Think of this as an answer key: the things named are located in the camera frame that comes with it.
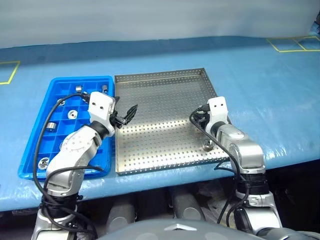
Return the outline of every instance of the white wall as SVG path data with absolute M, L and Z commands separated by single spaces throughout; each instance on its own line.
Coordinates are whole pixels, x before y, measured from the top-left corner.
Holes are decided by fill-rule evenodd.
M 203 36 L 306 35 L 320 0 L 2 0 L 0 48 Z

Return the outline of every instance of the perforated metal tray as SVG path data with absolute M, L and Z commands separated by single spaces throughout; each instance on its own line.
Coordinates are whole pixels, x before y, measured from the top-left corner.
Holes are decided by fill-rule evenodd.
M 115 76 L 120 116 L 138 104 L 128 126 L 116 132 L 116 172 L 132 174 L 218 162 L 220 148 L 206 152 L 203 133 L 190 122 L 198 106 L 217 94 L 204 68 Z

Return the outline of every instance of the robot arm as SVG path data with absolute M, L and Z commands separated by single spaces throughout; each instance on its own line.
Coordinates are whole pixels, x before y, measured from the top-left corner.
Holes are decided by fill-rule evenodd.
M 75 233 L 61 229 L 52 223 L 54 219 L 61 226 L 72 227 L 75 215 L 68 214 L 60 207 L 77 211 L 78 192 L 81 188 L 85 169 L 72 169 L 55 173 L 57 170 L 74 167 L 86 167 L 97 153 L 102 141 L 115 134 L 115 127 L 121 128 L 131 121 L 137 111 L 137 105 L 131 107 L 125 117 L 117 116 L 116 99 L 101 92 L 92 92 L 88 112 L 90 124 L 70 133 L 63 141 L 60 152 L 49 163 L 46 176 L 46 192 L 55 203 L 48 204 L 37 213 L 32 240 L 69 239 Z
M 257 234 L 265 228 L 281 228 L 274 196 L 269 191 L 265 176 L 261 147 L 248 134 L 229 124 L 223 96 L 209 99 L 202 109 L 197 118 L 199 124 L 233 155 L 238 164 L 241 181 L 237 186 L 236 197 L 243 199 L 248 191 L 244 203 L 234 210 L 237 229 Z M 234 171 L 237 170 L 233 161 L 231 166 Z

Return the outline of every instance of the black cable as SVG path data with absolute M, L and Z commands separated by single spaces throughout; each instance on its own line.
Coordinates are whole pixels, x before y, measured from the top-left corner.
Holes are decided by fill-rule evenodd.
M 71 97 L 75 97 L 75 96 L 80 96 L 82 97 L 83 99 L 88 99 L 89 95 L 86 94 L 86 93 L 74 93 L 74 94 L 71 94 L 71 95 L 68 95 L 68 96 L 65 96 L 61 99 L 59 99 L 56 104 L 52 107 L 52 109 L 50 110 L 49 114 L 47 115 L 45 121 L 44 121 L 44 124 L 42 126 L 42 129 L 40 131 L 40 134 L 39 134 L 39 137 L 38 137 L 38 140 L 37 140 L 37 143 L 36 143 L 36 146 L 35 146 L 35 151 L 34 151 L 34 157 L 33 157 L 33 169 L 32 169 L 32 176 L 33 176 L 33 180 L 34 180 L 34 183 L 36 185 L 36 187 L 39 189 L 39 191 L 42 193 L 42 195 L 44 196 L 44 199 L 42 198 L 42 203 L 44 203 L 42 205 L 43 207 L 43 210 L 44 210 L 44 213 L 46 215 L 46 217 L 48 217 L 48 219 L 50 220 L 50 222 L 55 225 L 56 227 L 58 228 L 61 228 L 63 230 L 66 230 L 66 231 L 69 231 L 69 232 L 72 232 L 72 233 L 78 233 L 78 232 L 83 232 L 83 233 L 90 233 L 92 234 L 93 238 L 98 238 L 98 234 L 97 234 L 97 230 L 95 228 L 95 225 L 93 224 L 93 222 L 88 219 L 87 217 L 85 217 L 84 215 L 80 214 L 79 212 L 75 212 L 71 209 L 68 209 L 66 207 L 63 207 L 63 206 L 60 206 L 59 208 L 68 213 L 68 214 L 73 214 L 75 215 L 76 217 L 78 217 L 79 219 L 82 219 L 83 221 L 85 221 L 88 225 L 90 225 L 90 227 L 92 228 L 92 230 L 86 230 L 86 229 L 79 229 L 79 228 L 71 228 L 71 227 L 67 227 L 67 226 L 64 226 L 64 225 L 61 225 L 57 222 L 55 222 L 55 220 L 49 215 L 48 213 L 48 210 L 47 210 L 47 206 L 46 204 L 48 204 L 48 202 L 46 202 L 46 200 L 48 200 L 50 202 L 50 204 L 53 204 L 53 205 L 60 205 L 57 201 L 55 201 L 47 192 L 44 188 L 42 188 L 38 178 L 37 178 L 37 159 L 38 159 L 38 153 L 39 153 L 39 149 L 40 149 L 40 145 L 41 145 L 41 140 L 43 138 L 43 135 L 45 133 L 45 130 L 46 130 L 46 126 L 48 124 L 48 122 L 50 121 L 50 118 L 52 116 L 52 114 L 54 113 L 54 111 L 56 110 L 56 108 L 65 100 L 71 98 Z M 66 172 L 66 171 L 70 171 L 70 170 L 74 170 L 74 169 L 96 169 L 96 170 L 101 170 L 101 168 L 99 167 L 92 167 L 92 166 L 86 166 L 85 168 L 79 168 L 79 167 L 70 167 L 70 168 L 63 168 L 63 169 L 59 169 L 57 171 L 54 171 L 52 172 L 48 177 L 52 177 L 54 174 L 57 174 L 57 173 L 62 173 L 62 172 Z M 45 184 L 45 188 L 47 188 L 47 185 L 48 185 L 48 182 L 49 180 L 46 179 L 46 184 Z
M 218 220 L 217 220 L 217 222 L 216 222 L 217 224 L 220 224 L 221 219 L 222 219 L 222 217 L 223 217 L 223 215 L 224 215 L 224 213 L 225 213 L 225 211 L 226 211 L 229 203 L 231 202 L 233 196 L 236 194 L 237 186 L 238 186 L 238 184 L 239 184 L 239 182 L 240 182 L 240 178 L 241 178 L 240 167 L 239 167 L 239 164 L 238 164 L 237 160 L 235 159 L 235 157 L 234 157 L 223 145 L 221 145 L 220 142 L 218 142 L 213 136 L 211 136 L 211 135 L 210 135 L 209 133 L 207 133 L 199 124 L 197 124 L 197 122 L 196 122 L 195 119 L 194 119 L 194 115 L 195 115 L 195 113 L 198 112 L 198 111 L 202 111 L 201 107 L 200 107 L 200 108 L 197 108 L 196 110 L 194 110 L 194 111 L 191 113 L 191 115 L 190 115 L 190 117 L 189 117 L 190 122 L 191 122 L 194 126 L 196 126 L 196 128 L 198 128 L 203 134 L 205 134 L 210 140 L 212 140 L 218 147 L 220 147 L 220 148 L 229 156 L 229 158 L 230 158 L 231 161 L 233 162 L 233 164 L 234 164 L 234 166 L 235 166 L 235 169 L 236 169 L 236 170 L 234 171 L 234 170 L 229 169 L 229 168 L 224 168 L 224 167 L 220 167 L 220 168 L 219 168 L 219 166 L 220 166 L 222 163 L 226 162 L 226 159 L 222 160 L 222 161 L 214 168 L 215 170 L 219 170 L 219 169 L 221 169 L 221 170 L 227 170 L 227 171 L 233 172 L 234 175 L 235 175 L 235 181 L 234 181 L 234 184 L 233 184 L 231 193 L 230 193 L 228 199 L 226 200 L 226 202 L 225 202 L 225 204 L 224 204 L 224 206 L 223 206 L 223 208 L 222 208 L 222 210 L 221 210 L 221 213 L 220 213 L 220 215 L 219 215 L 219 217 L 218 217 Z
M 225 222 L 226 222 L 226 226 L 227 227 L 230 227 L 230 224 L 229 224 L 229 217 L 230 217 L 230 214 L 238 207 L 240 207 L 242 204 L 244 204 L 245 200 L 247 200 L 248 196 L 249 196 L 249 193 L 250 193 L 250 188 L 247 187 L 246 188 L 246 191 L 245 191 L 245 195 L 243 196 L 243 198 L 237 202 L 235 205 L 233 205 L 229 211 L 227 212 L 226 214 L 226 218 L 225 218 Z

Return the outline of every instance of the blue table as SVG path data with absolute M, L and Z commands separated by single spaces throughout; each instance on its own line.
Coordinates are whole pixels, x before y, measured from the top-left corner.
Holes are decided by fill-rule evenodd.
M 232 123 L 261 145 L 268 169 L 320 159 L 320 52 L 280 53 L 265 38 L 202 37 L 0 49 L 0 62 L 7 61 L 20 66 L 10 84 L 0 85 L 0 211 L 40 203 L 33 181 L 20 179 L 17 170 L 56 77 L 205 68 L 217 94 L 226 97 Z M 12 71 L 4 66 L 0 82 Z M 113 159 L 111 172 L 85 180 L 80 193 L 93 199 L 230 175 L 213 167 L 118 176 Z

